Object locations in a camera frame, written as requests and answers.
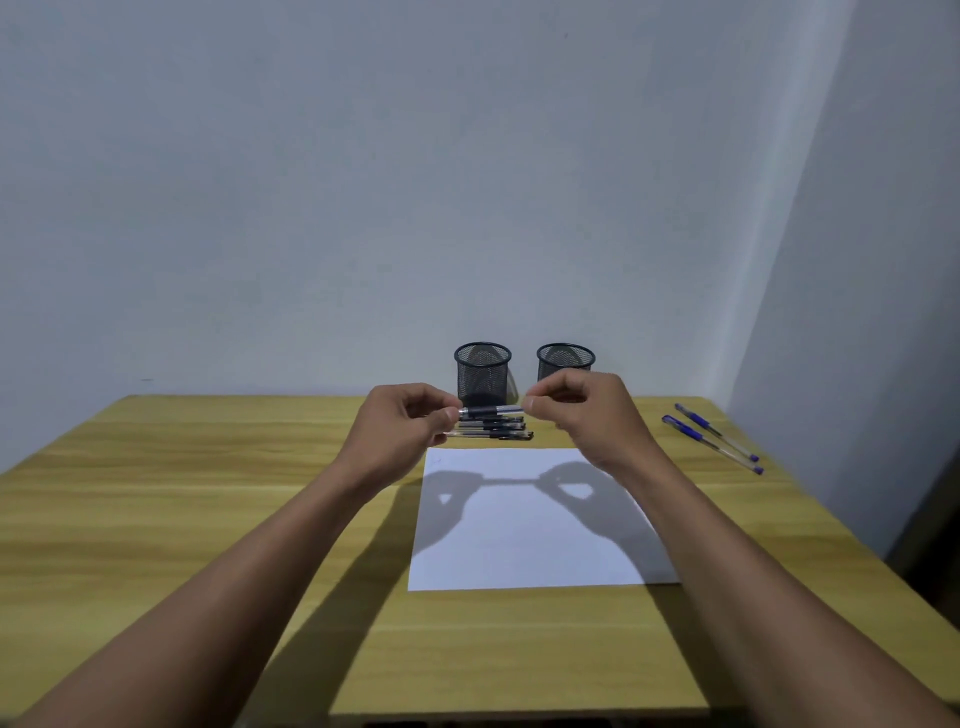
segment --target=blue pen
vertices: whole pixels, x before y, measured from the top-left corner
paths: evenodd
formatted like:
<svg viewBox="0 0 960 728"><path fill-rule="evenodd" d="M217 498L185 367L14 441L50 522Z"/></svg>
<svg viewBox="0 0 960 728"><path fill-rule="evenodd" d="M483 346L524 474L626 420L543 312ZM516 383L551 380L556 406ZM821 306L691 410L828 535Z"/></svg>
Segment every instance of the blue pen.
<svg viewBox="0 0 960 728"><path fill-rule="evenodd" d="M744 468L752 470L757 475L763 475L763 469L759 465L748 463L745 460L740 459L739 455L734 455L728 449L721 448L719 445L712 443L710 440L704 437L704 434L702 432L697 432L697 430L695 430L693 427L689 425L684 425L684 423L680 422L680 420L678 420L677 418L671 417L670 415L663 415L662 419L668 425L670 425L674 429L678 429L687 437L691 437L697 442L703 443L710 449L715 449L720 454L726 455L727 457L729 457L734 463L737 463L738 465L742 465Z"/></svg>
<svg viewBox="0 0 960 728"><path fill-rule="evenodd" d="M742 453L745 457L750 458L750 461L751 461L751 462L755 463L757 460L760 459L760 458L758 458L756 455L754 455L752 452L750 452L748 449L744 448L742 445L738 445L737 443L735 443L735 442L734 442L733 440L731 440L729 437L724 437L713 425L711 425L709 422L707 422L707 420L705 420L704 418L702 418L702 417L701 417L700 415L698 415L696 412L691 412L690 410L688 410L686 407L684 407L684 406L683 406L682 404L680 404L679 402L677 402L677 403L674 404L673 406L675 406L678 410L680 410L681 412L683 412L683 413L687 416L687 418L689 418L690 420L692 420L693 422L695 422L697 425L699 425L700 427L702 427L703 429L705 429L705 430L706 430L707 432L709 432L711 435L713 435L714 437L719 437L721 440L723 440L725 443L727 443L727 445L729 445L731 448L733 448L733 449L737 450L738 452Z"/></svg>

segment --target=stack of pens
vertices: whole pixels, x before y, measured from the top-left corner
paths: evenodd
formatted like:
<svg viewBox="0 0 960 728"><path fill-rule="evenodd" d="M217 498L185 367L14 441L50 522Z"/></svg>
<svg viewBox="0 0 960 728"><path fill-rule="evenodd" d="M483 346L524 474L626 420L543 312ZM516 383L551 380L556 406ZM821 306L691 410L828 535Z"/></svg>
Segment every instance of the stack of pens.
<svg viewBox="0 0 960 728"><path fill-rule="evenodd" d="M757 475L763 474L763 468L761 468L759 465L755 465L756 461L760 459L759 457L754 455L748 449L744 448L742 445L738 445L730 438L724 437L724 435L716 427L711 425L707 420L702 418L696 412L691 412L680 403L676 403L673 406L675 406L677 410L681 412L685 417L687 417L691 422L696 423L697 425L705 429L707 432L709 432L711 435L713 435L713 437L715 437L717 440L720 440L722 443L729 446L729 449L725 448L723 445L719 445L717 443L711 442L710 440L707 439L707 437L704 435L703 432L698 432L690 425L684 425L684 423L680 422L675 417L671 417L670 415L663 415L662 419L664 422L666 422L668 425L670 425L674 429L678 429L687 437L692 438L693 440L696 440L699 443L703 443L708 448L716 452L719 452L721 455L726 455L734 463L742 465L744 468L747 468L748 470L753 471Z"/></svg>
<svg viewBox="0 0 960 728"><path fill-rule="evenodd" d="M447 437L485 437L493 440L533 440L526 429L523 409L518 404L487 407L464 407L460 410L457 428Z"/></svg>

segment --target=blue pen grip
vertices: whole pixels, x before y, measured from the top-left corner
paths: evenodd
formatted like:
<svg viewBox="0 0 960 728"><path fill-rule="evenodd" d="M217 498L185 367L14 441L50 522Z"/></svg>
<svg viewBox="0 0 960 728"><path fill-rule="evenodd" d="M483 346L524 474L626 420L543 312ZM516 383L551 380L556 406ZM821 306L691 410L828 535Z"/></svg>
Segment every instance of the blue pen grip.
<svg viewBox="0 0 960 728"><path fill-rule="evenodd" d="M682 404L680 404L679 402L677 402L677 403L674 404L673 406L675 406L677 409L679 409L681 412L683 412L687 417L689 417L691 420L693 420L693 422L695 422L695 423L696 423L697 425L699 425L700 427L702 427L702 428L704 428L704 429L710 427L710 423L709 423L707 420L705 420L704 418L702 418L702 417L701 417L700 415L698 415L696 412L691 412L690 410L688 410L686 407L684 407L684 406L683 406Z"/></svg>
<svg viewBox="0 0 960 728"><path fill-rule="evenodd" d="M673 425L674 427L676 427L680 432L682 432L687 437L692 437L694 440L704 439L704 436L701 433L697 432L697 430L695 430L693 427L689 425L684 425L684 423L682 423L676 417L671 417L670 415L663 415L661 419L664 422L666 422L668 425Z"/></svg>

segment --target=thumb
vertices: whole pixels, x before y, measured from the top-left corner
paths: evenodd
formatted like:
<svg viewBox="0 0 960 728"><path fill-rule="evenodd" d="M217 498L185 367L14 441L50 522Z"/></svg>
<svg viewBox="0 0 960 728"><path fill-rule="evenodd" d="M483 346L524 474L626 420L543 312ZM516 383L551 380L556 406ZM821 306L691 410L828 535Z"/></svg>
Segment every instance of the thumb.
<svg viewBox="0 0 960 728"><path fill-rule="evenodd" d="M567 404L549 397L527 397L523 400L523 411L538 420L547 420L564 427L570 415L570 408L575 404Z"/></svg>
<svg viewBox="0 0 960 728"><path fill-rule="evenodd" d="M460 410L456 407L444 407L431 412L426 417L421 417L420 421L424 436L430 440L434 435L447 432L459 419Z"/></svg>

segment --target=wooden table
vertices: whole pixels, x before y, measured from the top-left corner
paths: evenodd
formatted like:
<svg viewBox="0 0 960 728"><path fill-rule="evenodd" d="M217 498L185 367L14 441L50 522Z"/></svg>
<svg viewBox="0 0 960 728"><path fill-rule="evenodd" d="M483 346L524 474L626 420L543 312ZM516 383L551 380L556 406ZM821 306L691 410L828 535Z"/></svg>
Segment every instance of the wooden table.
<svg viewBox="0 0 960 728"><path fill-rule="evenodd" d="M292 496L333 458L360 401L130 397L0 476L0 716L25 709ZM960 702L960 635L779 467L764 458L757 477L660 423L673 401L636 403L684 471L830 606ZM740 434L710 402L685 401ZM532 427L530 444L456 447L570 447L553 425ZM347 529L251 715L658 715L740 704L680 587L408 593L419 496L417 470Z"/></svg>

